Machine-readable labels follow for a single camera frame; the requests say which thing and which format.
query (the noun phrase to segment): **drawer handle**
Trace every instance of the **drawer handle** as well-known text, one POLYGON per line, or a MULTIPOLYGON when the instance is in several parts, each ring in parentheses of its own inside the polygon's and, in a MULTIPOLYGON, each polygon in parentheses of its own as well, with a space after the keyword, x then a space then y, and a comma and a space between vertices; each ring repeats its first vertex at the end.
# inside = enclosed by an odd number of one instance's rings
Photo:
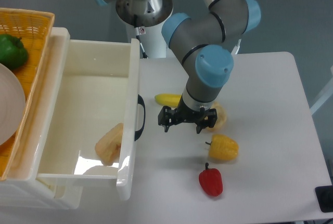
POLYGON ((137 97, 137 103, 140 104, 144 108, 144 122, 142 123, 141 129, 139 129, 135 132, 134 141, 136 141, 137 139, 140 138, 142 132, 144 131, 145 122, 146 122, 146 106, 145 106, 144 99, 140 95, 138 95, 138 97, 137 97))

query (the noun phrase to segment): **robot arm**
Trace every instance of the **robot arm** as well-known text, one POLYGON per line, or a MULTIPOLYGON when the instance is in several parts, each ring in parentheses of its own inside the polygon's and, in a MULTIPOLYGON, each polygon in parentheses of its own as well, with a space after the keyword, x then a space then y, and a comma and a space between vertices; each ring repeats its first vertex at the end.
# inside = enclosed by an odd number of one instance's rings
MULTIPOLYGON (((116 0, 96 1, 105 5, 116 0)), ((177 108, 164 106, 158 116, 158 124, 164 126, 165 132, 180 123, 196 123, 197 133, 215 125, 216 110, 210 107, 234 66, 231 54, 219 44, 255 28, 261 19, 255 0, 204 1, 209 13, 198 20, 186 14, 168 18, 172 13, 171 0, 117 0, 116 3, 118 16, 135 29, 159 25, 167 19, 162 35, 189 76, 177 108)))
POLYGON ((255 28, 261 18, 255 0, 205 0, 209 14, 192 20, 174 14, 163 25, 162 35, 187 72, 189 79, 176 109, 164 106, 158 124, 169 127, 196 123, 197 133, 213 127, 217 115, 210 109, 233 69, 233 58, 219 43, 255 28))

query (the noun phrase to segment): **orange basket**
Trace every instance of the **orange basket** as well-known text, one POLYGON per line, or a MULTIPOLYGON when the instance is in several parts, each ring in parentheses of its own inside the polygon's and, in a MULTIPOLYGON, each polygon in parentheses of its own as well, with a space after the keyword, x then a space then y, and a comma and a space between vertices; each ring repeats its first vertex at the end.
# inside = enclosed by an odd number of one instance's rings
POLYGON ((0 8, 0 34, 21 37, 29 54, 27 63, 13 70, 23 87, 26 105, 17 131, 0 146, 0 181, 6 179, 19 147, 53 24, 54 14, 49 12, 0 8))

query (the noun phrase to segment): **black cable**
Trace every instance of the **black cable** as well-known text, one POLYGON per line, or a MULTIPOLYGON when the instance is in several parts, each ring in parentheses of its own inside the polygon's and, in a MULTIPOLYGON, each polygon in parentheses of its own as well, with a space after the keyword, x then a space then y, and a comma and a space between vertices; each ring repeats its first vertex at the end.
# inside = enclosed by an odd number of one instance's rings
MULTIPOLYGON (((134 28, 137 28, 137 15, 134 15, 134 19, 133 19, 133 25, 134 25, 134 28)), ((136 36, 136 39, 140 42, 140 48, 141 48, 141 51, 142 51, 142 57, 144 59, 147 59, 148 58, 148 55, 146 54, 145 50, 144 50, 144 47, 142 45, 142 42, 141 42, 141 39, 140 39, 140 36, 137 35, 136 36)))

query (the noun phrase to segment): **white cabinet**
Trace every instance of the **white cabinet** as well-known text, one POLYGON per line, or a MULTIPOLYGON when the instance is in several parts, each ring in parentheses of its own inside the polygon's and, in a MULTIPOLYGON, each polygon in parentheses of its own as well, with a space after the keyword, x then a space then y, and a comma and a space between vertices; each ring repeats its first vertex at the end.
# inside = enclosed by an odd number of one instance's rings
POLYGON ((70 40, 53 28, 20 147, 1 206, 77 208, 82 187, 130 197, 139 77, 139 43, 70 40), (124 123, 119 161, 104 166, 95 143, 124 123))

